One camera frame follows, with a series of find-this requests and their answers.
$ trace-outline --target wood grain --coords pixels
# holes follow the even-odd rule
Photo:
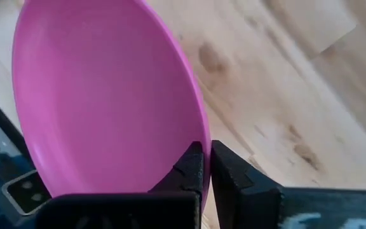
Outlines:
[[[147,2],[198,75],[214,139],[285,186],[366,189],[366,2]],[[19,127],[18,8],[0,0],[0,11],[0,106]],[[218,228],[212,190],[203,227]]]
[[[310,59],[356,26],[356,21],[346,9],[343,0],[265,2]]]

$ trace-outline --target pink frisbee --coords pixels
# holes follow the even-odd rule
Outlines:
[[[13,45],[18,115],[52,196],[150,190],[210,136],[193,72],[134,0],[30,0]]]

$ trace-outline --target black holder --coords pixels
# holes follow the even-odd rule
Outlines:
[[[36,228],[200,229],[204,156],[194,142],[148,193],[64,195],[37,214]]]
[[[23,137],[1,110],[0,127],[31,162]],[[222,229],[366,228],[366,191],[283,187],[220,141],[212,141],[210,163]],[[0,179],[7,180],[0,190],[0,206],[16,225],[36,215],[36,228],[197,229],[203,168],[201,144],[194,142],[147,193],[50,200],[36,171],[17,177],[17,168],[0,152]],[[42,194],[39,204],[31,201],[35,194]]]

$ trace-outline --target wooden floor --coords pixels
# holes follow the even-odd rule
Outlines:
[[[366,189],[366,0],[147,0],[179,40],[212,137],[286,186]],[[0,0],[0,106],[19,127]],[[218,228],[209,195],[204,228]]]

